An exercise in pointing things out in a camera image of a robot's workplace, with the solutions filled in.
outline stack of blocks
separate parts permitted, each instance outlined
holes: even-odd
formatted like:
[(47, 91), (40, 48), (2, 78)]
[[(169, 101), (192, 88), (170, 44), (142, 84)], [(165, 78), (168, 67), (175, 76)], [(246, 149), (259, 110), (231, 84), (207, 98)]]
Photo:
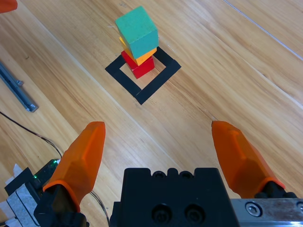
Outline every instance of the stack of blocks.
[(116, 25), (124, 49), (121, 55), (138, 79), (155, 68), (152, 55), (159, 45), (158, 30), (142, 6), (118, 18)]

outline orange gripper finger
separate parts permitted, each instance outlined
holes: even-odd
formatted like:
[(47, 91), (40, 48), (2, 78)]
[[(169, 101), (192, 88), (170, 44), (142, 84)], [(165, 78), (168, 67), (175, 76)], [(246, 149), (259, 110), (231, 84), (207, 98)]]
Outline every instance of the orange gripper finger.
[(6, 13), (17, 9), (16, 0), (0, 0), (0, 13)]
[(239, 129), (227, 122), (214, 121), (212, 134), (228, 186), (241, 198), (254, 198), (270, 181), (285, 188)]
[(81, 200), (93, 190), (101, 164), (104, 140), (104, 122), (88, 124), (65, 151), (43, 191), (54, 185), (62, 185), (71, 196), (77, 212), (80, 212)]

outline black wire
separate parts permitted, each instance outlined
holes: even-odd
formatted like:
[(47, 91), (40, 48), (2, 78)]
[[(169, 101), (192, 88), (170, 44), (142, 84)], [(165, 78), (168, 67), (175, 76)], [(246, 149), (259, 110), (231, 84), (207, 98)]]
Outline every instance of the black wire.
[(19, 127), (21, 127), (22, 129), (32, 133), (33, 135), (39, 137), (40, 139), (44, 140), (45, 142), (47, 142), (49, 145), (51, 145), (60, 155), (60, 157), (62, 158), (62, 154), (61, 152), (58, 150), (58, 148), (53, 144), (53, 142), (51, 142), (49, 139), (45, 138), (44, 136), (39, 135), (38, 133), (31, 131), (30, 129), (24, 127), (23, 125), (19, 124), (17, 121), (11, 119), (10, 117), (8, 117), (7, 115), (5, 115), (3, 112), (0, 111), (0, 114), (2, 114), (4, 117), (6, 117), (7, 119), (9, 119), (11, 122), (14, 122), (16, 125), (18, 125)]
[[(31, 131), (30, 129), (24, 127), (23, 125), (19, 124), (18, 122), (16, 122), (15, 120), (11, 119), (10, 117), (8, 117), (7, 115), (5, 115), (3, 112), (0, 111), (0, 114), (2, 114), (4, 117), (6, 117), (7, 119), (9, 119), (10, 121), (14, 122), (16, 125), (18, 125), (19, 127), (21, 127), (22, 129), (32, 133), (33, 135), (39, 137), (40, 139), (44, 140), (46, 143), (48, 143), (49, 145), (51, 145), (57, 152), (58, 154), (60, 155), (60, 157), (62, 158), (62, 154), (61, 152), (58, 150), (58, 148), (56, 147), (56, 145), (54, 145), (53, 142), (51, 142), (49, 139), (45, 138), (44, 136), (41, 136), (39, 135), (38, 133), (34, 132), (34, 131)], [(91, 191), (90, 194), (97, 200), (98, 204), (100, 205), (100, 207), (103, 209), (104, 213), (105, 213), (105, 216), (106, 216), (106, 219), (107, 219), (107, 223), (108, 223), (108, 226), (109, 226), (109, 217), (108, 217), (108, 214), (107, 214), (107, 211), (106, 211), (106, 208), (102, 202), (102, 200), (99, 198), (99, 196), (94, 192), (94, 191)], [(1, 222), (0, 223), (0, 226), (3, 226), (5, 225), (5, 222)]]
[(107, 223), (108, 223), (108, 226), (109, 226), (109, 217), (108, 217), (106, 208), (105, 208), (102, 200), (99, 198), (99, 196), (94, 191), (91, 191), (90, 194), (97, 200), (97, 202), (99, 203), (100, 207), (103, 209), (103, 212), (105, 213), (106, 220), (107, 220)]

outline black square outline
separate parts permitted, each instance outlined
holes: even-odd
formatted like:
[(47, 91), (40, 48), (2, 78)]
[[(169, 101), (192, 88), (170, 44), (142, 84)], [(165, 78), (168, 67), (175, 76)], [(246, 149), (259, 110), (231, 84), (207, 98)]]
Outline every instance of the black square outline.
[(120, 68), (125, 64), (125, 60), (120, 55), (105, 70), (119, 82), (141, 105), (149, 99), (166, 81), (169, 80), (181, 66), (177, 61), (172, 59), (164, 50), (157, 47), (156, 53), (153, 55), (164, 66), (161, 71), (145, 88), (141, 89), (133, 82)]

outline wood grain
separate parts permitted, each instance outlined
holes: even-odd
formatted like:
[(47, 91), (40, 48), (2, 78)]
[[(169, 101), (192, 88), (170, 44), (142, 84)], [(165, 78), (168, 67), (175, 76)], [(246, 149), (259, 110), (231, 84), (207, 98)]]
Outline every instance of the wood grain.
[(302, 1), (228, 0), (228, 2), (299, 54), (298, 50), (303, 48)]
[[(142, 106), (104, 70), (122, 51), (115, 19), (140, 5), (159, 29), (160, 47), (182, 66)], [(109, 213), (127, 167), (220, 168), (211, 137), (216, 119), (239, 127), (287, 190), (303, 196), (302, 61), (226, 2), (22, 0), (17, 11), (0, 15), (0, 24), (0, 60), (40, 105), (25, 113), (0, 83), (1, 110), (62, 150), (90, 121), (106, 123), (95, 191)], [(15, 163), (34, 172), (56, 153), (0, 122), (3, 188)], [(89, 196), (82, 203), (92, 226), (105, 222), (96, 206)]]

